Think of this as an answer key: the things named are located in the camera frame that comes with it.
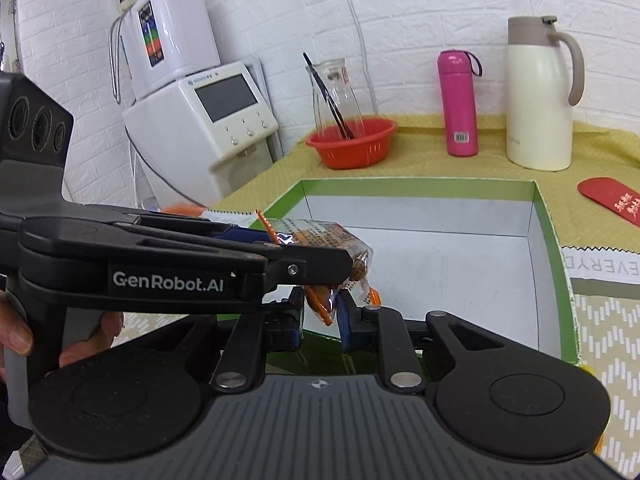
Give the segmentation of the person's left hand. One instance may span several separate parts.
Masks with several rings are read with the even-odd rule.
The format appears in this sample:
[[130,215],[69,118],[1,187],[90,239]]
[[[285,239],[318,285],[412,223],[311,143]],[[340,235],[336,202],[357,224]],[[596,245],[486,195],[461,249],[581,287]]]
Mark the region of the person's left hand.
[[42,322],[32,319],[29,325],[23,318],[20,306],[13,297],[1,293],[1,379],[8,381],[9,352],[18,356],[43,358],[48,364],[47,370],[53,370],[53,352],[58,352],[57,367],[64,367],[111,348],[115,338],[124,326],[122,312],[105,312],[91,334],[80,341],[62,348],[64,320],[49,318]]

